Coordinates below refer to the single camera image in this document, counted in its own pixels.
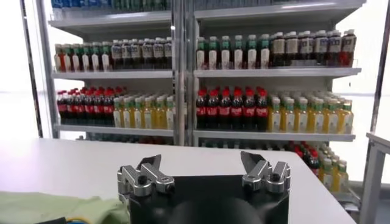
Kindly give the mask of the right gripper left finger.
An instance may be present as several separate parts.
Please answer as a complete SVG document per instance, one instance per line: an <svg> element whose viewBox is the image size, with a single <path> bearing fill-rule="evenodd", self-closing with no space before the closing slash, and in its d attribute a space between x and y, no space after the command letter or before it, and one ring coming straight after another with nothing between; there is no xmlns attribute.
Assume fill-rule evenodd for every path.
<svg viewBox="0 0 390 224"><path fill-rule="evenodd" d="M175 192L174 177L160 171L161 154L143 158L137 167L121 166L117 172L118 193L136 197L151 196L153 191L161 194Z"/></svg>

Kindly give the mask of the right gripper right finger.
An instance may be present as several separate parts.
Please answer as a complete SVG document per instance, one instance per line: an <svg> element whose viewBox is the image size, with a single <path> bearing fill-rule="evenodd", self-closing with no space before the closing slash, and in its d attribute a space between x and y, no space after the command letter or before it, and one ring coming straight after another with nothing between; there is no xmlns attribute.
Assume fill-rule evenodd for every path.
<svg viewBox="0 0 390 224"><path fill-rule="evenodd" d="M241 161L246 174L241 185L246 192L266 191L284 194L290 189L291 169L286 162L278 161L272 166L259 154L241 151Z"/></svg>

